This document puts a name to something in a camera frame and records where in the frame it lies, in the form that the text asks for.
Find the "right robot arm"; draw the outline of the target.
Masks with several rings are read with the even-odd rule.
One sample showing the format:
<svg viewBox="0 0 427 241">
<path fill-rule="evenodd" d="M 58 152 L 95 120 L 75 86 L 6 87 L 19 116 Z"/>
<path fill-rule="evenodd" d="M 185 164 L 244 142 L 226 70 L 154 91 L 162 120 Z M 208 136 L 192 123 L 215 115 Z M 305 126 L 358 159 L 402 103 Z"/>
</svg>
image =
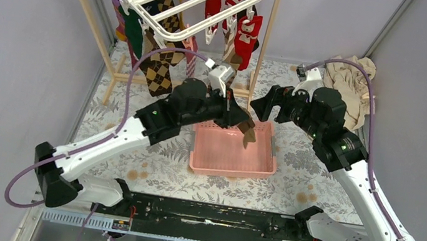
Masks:
<svg viewBox="0 0 427 241">
<path fill-rule="evenodd" d="M 293 87 L 274 85 L 268 93 L 250 103 L 261 122 L 267 121 L 274 106 L 280 110 L 275 122 L 294 123 L 313 140 L 315 155 L 336 178 L 351 199 L 363 222 L 362 235 L 334 221 L 318 207 L 295 214 L 293 235 L 300 241 L 415 241 L 368 173 L 368 153 L 361 140 L 344 126 L 346 104 L 341 94 L 330 88 L 318 88 L 312 95 Z"/>
</svg>

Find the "beige purple striped sock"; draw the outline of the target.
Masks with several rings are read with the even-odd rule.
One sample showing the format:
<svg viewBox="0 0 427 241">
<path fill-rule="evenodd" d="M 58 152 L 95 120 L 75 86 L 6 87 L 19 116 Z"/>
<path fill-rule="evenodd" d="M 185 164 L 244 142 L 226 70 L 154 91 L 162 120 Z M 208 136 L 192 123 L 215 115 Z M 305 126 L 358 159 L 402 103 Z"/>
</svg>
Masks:
<svg viewBox="0 0 427 241">
<path fill-rule="evenodd" d="M 190 51 L 197 52 L 198 51 L 198 45 L 196 42 L 195 36 L 191 36 L 186 40 L 183 40 L 183 46 L 185 49 L 188 49 Z M 185 53 L 185 59 L 186 59 L 186 76 L 193 78 L 194 72 L 195 72 L 195 63 L 196 63 L 196 56 L 187 52 Z"/>
</svg>

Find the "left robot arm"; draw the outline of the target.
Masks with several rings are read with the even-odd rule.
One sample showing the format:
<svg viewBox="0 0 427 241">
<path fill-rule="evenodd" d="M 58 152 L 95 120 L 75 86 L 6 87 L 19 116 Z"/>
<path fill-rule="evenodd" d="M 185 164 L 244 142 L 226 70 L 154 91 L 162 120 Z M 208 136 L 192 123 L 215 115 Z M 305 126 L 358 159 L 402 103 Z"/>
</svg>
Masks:
<svg viewBox="0 0 427 241">
<path fill-rule="evenodd" d="M 129 153 L 171 139 L 183 126 L 212 121 L 227 129 L 250 121 L 248 112 L 235 100 L 233 91 L 209 92 L 205 83 L 187 79 L 167 97 L 139 109 L 123 124 L 77 143 L 35 147 L 35 174 L 48 208 L 84 200 L 106 205 L 115 215 L 130 207 L 129 190 L 87 171 L 115 155 Z"/>
</svg>

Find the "plain brown sock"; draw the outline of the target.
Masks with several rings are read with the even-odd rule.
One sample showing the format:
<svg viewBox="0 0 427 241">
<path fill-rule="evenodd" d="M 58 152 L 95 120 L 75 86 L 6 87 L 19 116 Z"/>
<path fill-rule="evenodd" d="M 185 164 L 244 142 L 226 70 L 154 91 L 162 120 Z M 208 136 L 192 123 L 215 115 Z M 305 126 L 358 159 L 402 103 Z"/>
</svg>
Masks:
<svg viewBox="0 0 427 241">
<path fill-rule="evenodd" d="M 255 123 L 252 119 L 241 122 L 237 128 L 243 134 L 242 145 L 246 149 L 250 143 L 256 142 Z"/>
</svg>

